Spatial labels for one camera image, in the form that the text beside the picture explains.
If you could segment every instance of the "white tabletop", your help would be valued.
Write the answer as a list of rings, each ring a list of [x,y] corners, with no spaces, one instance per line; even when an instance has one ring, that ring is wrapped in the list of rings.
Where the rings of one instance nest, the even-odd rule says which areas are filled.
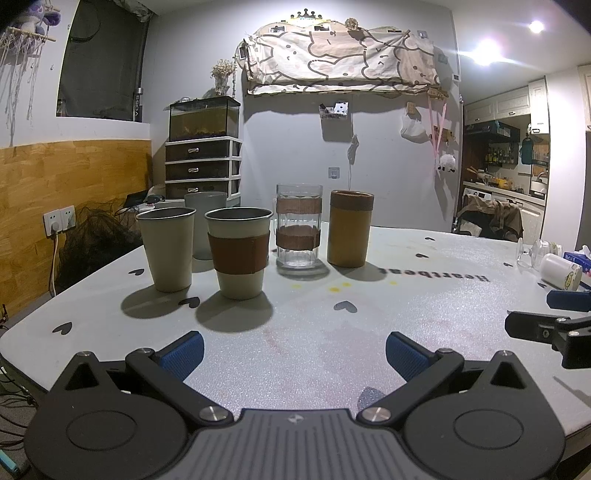
[[[243,407],[348,407],[355,415],[366,387],[389,393],[404,383],[385,357],[388,334],[399,330],[431,350],[451,347],[466,359],[514,351],[567,435],[577,434],[570,443],[577,449],[590,443],[584,429],[591,425],[591,371],[564,370],[549,345],[505,333],[507,310],[561,313],[547,307],[550,288],[538,283],[536,272],[516,265],[516,244],[373,227],[365,267],[339,272],[326,262],[327,230],[323,224],[324,277],[283,276],[271,253],[264,293],[242,302],[219,294],[210,262],[194,263],[194,270],[206,271],[193,274],[188,291],[155,291],[138,248],[11,328],[0,338],[0,353],[49,389],[78,351],[120,360],[198,330],[205,358],[186,383],[236,416]],[[140,275],[129,273],[142,268]],[[187,297],[199,297],[201,305],[179,306]],[[343,301],[357,312],[336,310]],[[67,322],[67,335],[52,333]]]

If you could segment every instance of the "glass jar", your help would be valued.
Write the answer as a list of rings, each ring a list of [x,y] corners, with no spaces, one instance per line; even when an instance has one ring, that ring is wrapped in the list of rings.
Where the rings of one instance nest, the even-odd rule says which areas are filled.
[[[313,267],[320,246],[322,185],[277,185],[275,211],[278,264],[287,268]]]

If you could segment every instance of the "brown cup sleeve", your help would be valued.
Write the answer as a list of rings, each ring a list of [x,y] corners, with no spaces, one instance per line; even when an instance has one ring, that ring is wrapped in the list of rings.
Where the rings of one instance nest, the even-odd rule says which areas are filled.
[[[310,225],[281,226],[275,232],[278,247],[294,251],[312,251],[320,246],[320,230]]]
[[[209,237],[213,268],[228,275],[249,275],[263,270],[269,256],[269,235],[248,238]]]
[[[275,208],[278,214],[295,213],[297,215],[313,215],[315,213],[322,213],[322,198],[285,199],[278,197]]]

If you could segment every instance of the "kitchen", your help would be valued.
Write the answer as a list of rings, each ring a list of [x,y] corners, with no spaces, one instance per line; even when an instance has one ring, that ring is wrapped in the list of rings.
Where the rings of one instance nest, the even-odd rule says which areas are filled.
[[[458,210],[475,194],[519,208],[526,244],[541,236],[550,178],[545,78],[465,106]]]

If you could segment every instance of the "black curtain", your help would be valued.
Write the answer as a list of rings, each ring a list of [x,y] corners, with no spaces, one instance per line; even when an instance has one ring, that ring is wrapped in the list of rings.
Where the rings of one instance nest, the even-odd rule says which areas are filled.
[[[80,1],[61,70],[67,116],[132,119],[144,28],[110,0]]]

